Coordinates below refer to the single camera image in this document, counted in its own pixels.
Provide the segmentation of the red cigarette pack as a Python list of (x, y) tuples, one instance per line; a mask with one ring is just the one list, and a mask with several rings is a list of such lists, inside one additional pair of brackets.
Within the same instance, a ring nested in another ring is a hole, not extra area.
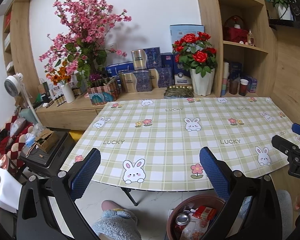
[(200, 206), (193, 213), (193, 217), (201, 219), (201, 220), (213, 220), (217, 210), (207, 206)]

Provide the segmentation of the floral white plastic package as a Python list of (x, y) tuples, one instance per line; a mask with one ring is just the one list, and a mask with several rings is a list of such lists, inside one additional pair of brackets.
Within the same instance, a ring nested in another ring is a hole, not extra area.
[(201, 239), (207, 232), (209, 221), (190, 216), (190, 221), (181, 233), (180, 240), (186, 239)]

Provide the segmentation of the brown plastic trash bin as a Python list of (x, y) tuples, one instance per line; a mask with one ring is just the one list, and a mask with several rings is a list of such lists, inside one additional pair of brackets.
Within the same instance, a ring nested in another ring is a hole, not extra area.
[(202, 193), (185, 199), (178, 204), (170, 213), (166, 223), (165, 239), (180, 239), (175, 233), (175, 219), (177, 215), (185, 210), (186, 207), (200, 207), (201, 205), (208, 206), (220, 212), (225, 204), (225, 201), (217, 197), (215, 193)]

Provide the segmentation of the green plaid bunny tablecloth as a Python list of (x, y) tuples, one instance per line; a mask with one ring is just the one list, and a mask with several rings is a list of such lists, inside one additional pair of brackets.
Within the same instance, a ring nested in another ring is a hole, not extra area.
[(279, 135), (300, 147), (292, 122), (270, 98), (182, 98), (110, 102), (69, 154), (64, 170), (96, 148), (93, 180), (147, 191), (210, 189), (199, 153), (208, 147), (232, 170), (260, 177), (287, 165), (271, 145)]

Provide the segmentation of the red cup on shelf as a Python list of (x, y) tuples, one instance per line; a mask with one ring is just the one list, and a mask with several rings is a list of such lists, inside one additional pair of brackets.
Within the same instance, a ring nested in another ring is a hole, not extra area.
[(240, 85), (239, 85), (239, 95), (245, 96), (247, 93), (247, 87), (249, 85), (249, 81), (246, 79), (240, 79)]

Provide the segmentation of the white flower pot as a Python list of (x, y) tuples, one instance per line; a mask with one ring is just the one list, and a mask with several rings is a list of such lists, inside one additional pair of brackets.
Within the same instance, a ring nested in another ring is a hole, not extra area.
[(190, 70), (192, 86), (194, 93), (197, 95), (207, 96), (211, 94), (215, 69), (211, 73), (206, 73), (204, 77), (201, 74), (196, 74), (194, 69)]

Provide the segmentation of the white vase orange flowers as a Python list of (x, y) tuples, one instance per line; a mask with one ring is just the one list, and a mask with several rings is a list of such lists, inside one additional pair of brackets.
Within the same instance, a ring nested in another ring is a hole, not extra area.
[(70, 82), (76, 68), (67, 60), (58, 60), (55, 67), (46, 67), (46, 77), (54, 86), (59, 85), (67, 103), (72, 103), (75, 96), (72, 92)]

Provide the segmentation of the stack of pastel cups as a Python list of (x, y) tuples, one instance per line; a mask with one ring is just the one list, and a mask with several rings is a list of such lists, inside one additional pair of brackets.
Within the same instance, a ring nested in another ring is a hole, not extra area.
[(222, 79), (222, 90), (221, 96), (225, 96), (227, 85), (228, 85), (228, 77), (229, 77), (229, 63), (223, 62), (223, 79)]

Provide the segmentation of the white desk fan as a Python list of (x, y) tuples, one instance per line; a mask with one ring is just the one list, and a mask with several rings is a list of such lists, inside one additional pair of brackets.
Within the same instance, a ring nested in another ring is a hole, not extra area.
[(36, 122), (41, 125), (42, 123), (41, 123), (36, 111), (34, 110), (34, 107), (30, 101), (28, 94), (27, 94), (25, 85), (23, 83), (23, 78), (24, 78), (24, 76), (21, 73), (9, 75), (4, 81), (4, 87), (6, 89), (6, 92), (13, 98), (16, 98), (19, 95), (21, 95), (23, 97), (23, 99), (27, 102), (32, 114), (34, 115)]

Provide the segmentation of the dark blue gift box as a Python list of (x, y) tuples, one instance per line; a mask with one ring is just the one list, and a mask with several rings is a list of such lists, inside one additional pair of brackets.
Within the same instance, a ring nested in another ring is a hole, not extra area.
[(150, 92), (153, 89), (149, 70), (125, 72), (119, 77), (126, 93)]

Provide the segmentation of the red rose bouquet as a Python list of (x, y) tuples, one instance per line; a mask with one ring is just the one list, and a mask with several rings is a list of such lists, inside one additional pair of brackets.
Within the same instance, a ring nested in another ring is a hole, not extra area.
[(211, 36), (198, 31), (196, 34), (186, 34), (172, 44), (176, 63), (184, 70), (195, 70), (195, 74), (204, 77), (211, 74), (217, 66), (217, 50), (209, 42)]

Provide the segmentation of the red gift basket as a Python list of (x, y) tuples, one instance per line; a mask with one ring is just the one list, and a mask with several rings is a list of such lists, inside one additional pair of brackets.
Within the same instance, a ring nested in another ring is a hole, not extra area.
[(223, 39), (229, 42), (247, 42), (247, 25), (238, 15), (231, 16), (223, 24)]

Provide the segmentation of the pink blossom plant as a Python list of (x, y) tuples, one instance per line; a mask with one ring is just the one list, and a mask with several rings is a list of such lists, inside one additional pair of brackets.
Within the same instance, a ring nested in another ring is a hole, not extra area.
[(40, 55), (44, 70), (55, 67), (58, 60), (67, 59), (76, 68), (79, 84), (100, 87), (107, 81), (106, 61), (109, 54), (126, 57), (126, 52), (106, 48), (106, 36), (117, 23), (130, 22), (126, 10), (116, 14), (106, 0), (55, 0), (53, 7), (66, 34), (51, 39), (50, 48)]

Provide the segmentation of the black folding table frame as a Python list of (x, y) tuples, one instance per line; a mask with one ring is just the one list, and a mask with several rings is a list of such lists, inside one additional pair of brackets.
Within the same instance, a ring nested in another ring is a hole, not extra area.
[(135, 201), (133, 196), (131, 195), (131, 190), (130, 188), (122, 187), (121, 190), (126, 194), (128, 199), (132, 202), (134, 206), (138, 206), (138, 203)]

